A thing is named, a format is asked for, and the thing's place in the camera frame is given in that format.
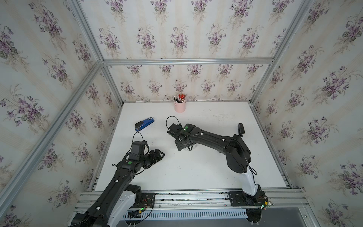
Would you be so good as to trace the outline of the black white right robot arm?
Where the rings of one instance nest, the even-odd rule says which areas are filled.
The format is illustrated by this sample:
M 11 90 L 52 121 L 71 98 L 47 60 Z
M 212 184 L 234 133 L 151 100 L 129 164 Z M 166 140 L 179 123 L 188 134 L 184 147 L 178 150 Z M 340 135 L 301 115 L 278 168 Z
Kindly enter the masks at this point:
M 172 124 L 167 133 L 175 138 L 179 151 L 184 148 L 192 150 L 194 145 L 199 144 L 225 155 L 227 166 L 241 175 L 242 197 L 248 204 L 257 203 L 264 197 L 261 186 L 255 182 L 257 172 L 250 166 L 251 151 L 240 135 L 217 135 L 192 124 Z

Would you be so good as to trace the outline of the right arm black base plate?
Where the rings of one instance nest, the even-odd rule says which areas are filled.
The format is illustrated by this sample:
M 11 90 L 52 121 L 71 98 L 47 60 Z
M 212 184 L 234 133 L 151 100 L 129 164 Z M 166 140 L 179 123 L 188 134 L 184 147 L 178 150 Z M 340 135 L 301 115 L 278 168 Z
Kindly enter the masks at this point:
M 233 207 L 267 207 L 268 196 L 261 189 L 255 195 L 248 195 L 243 191 L 231 191 L 227 195 Z

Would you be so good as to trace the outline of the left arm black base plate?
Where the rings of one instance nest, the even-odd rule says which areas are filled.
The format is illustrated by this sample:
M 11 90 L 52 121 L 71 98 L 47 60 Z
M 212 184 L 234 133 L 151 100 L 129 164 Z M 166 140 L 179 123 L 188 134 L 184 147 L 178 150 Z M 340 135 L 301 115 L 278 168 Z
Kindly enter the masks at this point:
M 131 208 L 153 208 L 156 200 L 155 196 L 155 193 L 137 193 Z

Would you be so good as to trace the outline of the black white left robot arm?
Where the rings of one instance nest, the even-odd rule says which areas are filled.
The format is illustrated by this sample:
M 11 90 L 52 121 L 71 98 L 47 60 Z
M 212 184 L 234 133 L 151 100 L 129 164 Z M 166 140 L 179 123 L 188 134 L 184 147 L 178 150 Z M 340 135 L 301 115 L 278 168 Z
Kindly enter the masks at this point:
M 96 199 L 96 201 L 82 213 L 77 213 L 71 221 L 72 227 L 115 227 L 116 221 L 135 203 L 127 206 L 122 202 L 122 193 L 130 187 L 137 189 L 136 185 L 130 185 L 141 168 L 149 169 L 161 161 L 165 153 L 159 149 L 152 150 L 147 154 L 143 152 L 130 152 L 122 161 L 116 165 L 116 171 L 110 183 Z

